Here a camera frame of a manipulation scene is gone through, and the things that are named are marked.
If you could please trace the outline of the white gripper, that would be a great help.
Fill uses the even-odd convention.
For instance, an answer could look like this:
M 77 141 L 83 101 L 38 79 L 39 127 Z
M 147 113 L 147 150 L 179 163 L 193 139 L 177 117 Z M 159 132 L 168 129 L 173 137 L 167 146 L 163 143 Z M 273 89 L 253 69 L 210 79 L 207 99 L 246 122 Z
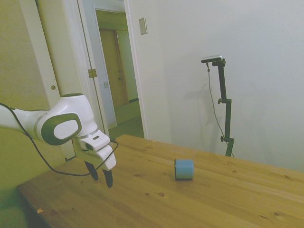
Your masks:
M 116 165 L 115 155 L 110 146 L 110 139 L 98 138 L 73 138 L 73 147 L 76 156 L 85 161 L 85 165 L 92 176 L 97 181 L 99 179 L 95 167 L 102 165 L 102 171 L 108 188 L 113 186 L 113 174 L 111 169 Z

